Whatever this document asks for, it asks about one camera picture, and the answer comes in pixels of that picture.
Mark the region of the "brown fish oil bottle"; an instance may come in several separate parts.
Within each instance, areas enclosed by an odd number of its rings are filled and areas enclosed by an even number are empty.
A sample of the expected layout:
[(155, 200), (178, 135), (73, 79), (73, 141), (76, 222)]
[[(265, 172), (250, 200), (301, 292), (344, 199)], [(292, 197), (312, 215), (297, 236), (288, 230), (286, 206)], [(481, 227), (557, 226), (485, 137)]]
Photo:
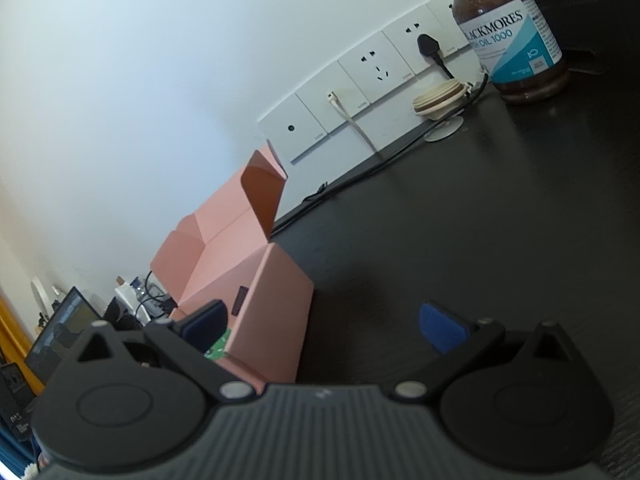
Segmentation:
[(452, 0), (451, 12), (503, 99), (544, 98), (566, 81), (563, 53), (535, 0)]

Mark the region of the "black power plug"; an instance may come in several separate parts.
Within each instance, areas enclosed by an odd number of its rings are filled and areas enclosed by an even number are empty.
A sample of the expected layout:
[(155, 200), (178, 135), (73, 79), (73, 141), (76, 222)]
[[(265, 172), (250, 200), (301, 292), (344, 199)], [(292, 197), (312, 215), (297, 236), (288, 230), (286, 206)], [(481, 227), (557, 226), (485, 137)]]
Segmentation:
[(416, 40), (420, 55), (433, 61), (448, 79), (454, 79), (444, 60), (440, 56), (439, 42), (430, 35), (421, 34)]

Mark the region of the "pink cardboard box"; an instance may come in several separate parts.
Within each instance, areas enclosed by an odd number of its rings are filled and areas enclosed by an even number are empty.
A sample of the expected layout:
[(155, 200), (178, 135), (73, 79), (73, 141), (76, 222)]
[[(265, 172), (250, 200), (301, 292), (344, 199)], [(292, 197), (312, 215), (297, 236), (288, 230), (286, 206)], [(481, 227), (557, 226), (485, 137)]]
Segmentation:
[(183, 217), (150, 269), (180, 321), (220, 300), (229, 337), (218, 364), (262, 390), (292, 384), (302, 352), (314, 283), (270, 240), (288, 178), (271, 145), (192, 214)]

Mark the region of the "white wall socket panel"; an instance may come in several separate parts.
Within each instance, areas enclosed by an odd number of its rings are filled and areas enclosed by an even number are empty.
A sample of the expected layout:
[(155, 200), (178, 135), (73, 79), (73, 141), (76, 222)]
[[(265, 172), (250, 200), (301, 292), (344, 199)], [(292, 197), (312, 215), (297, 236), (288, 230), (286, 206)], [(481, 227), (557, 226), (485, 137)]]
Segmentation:
[(282, 162), (352, 166), (420, 122), (411, 101), (447, 77), (420, 55), (416, 40), (439, 42), (440, 56), (462, 82), (480, 79), (480, 66), (451, 14), (452, 0), (428, 0), (395, 18), (311, 76), (258, 120)]

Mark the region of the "black laptop monitor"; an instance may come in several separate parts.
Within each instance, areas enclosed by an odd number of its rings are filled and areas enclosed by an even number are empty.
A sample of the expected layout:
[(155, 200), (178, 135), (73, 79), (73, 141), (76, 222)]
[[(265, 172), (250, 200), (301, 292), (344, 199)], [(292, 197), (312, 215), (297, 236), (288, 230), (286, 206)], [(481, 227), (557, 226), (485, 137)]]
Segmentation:
[(80, 334), (100, 318), (82, 293), (73, 287), (27, 353), (27, 367), (46, 384)]

